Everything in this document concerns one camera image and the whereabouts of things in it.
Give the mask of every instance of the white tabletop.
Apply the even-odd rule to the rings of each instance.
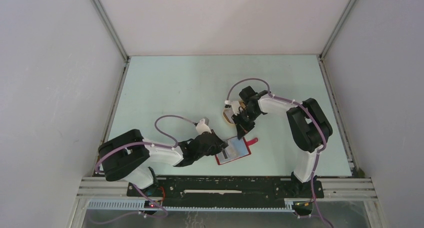
[[[315,55],[201,55],[133,56],[126,75],[109,139],[131,129],[156,142],[173,141],[157,132],[155,120],[162,115],[179,115],[199,121],[208,117],[209,126],[222,138],[235,136],[236,128],[223,118],[224,100],[231,86],[245,78],[266,80],[278,96],[304,101],[314,98],[332,125],[325,152],[320,156],[317,175],[351,176],[342,139]],[[230,99],[247,86],[263,91],[259,81],[239,84]],[[158,123],[178,141],[195,138],[193,125],[177,118]],[[251,155],[218,165],[214,156],[205,156],[193,165],[172,167],[147,163],[156,175],[200,176],[289,176],[296,166],[299,149],[293,141],[287,117],[261,115],[246,136],[259,141]]]

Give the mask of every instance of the wall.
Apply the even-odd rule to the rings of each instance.
[[[0,0],[0,224],[65,227],[123,69],[90,0]]]
[[[101,0],[129,55],[318,54],[349,0]]]
[[[391,227],[422,227],[423,0],[359,0],[325,63]]]

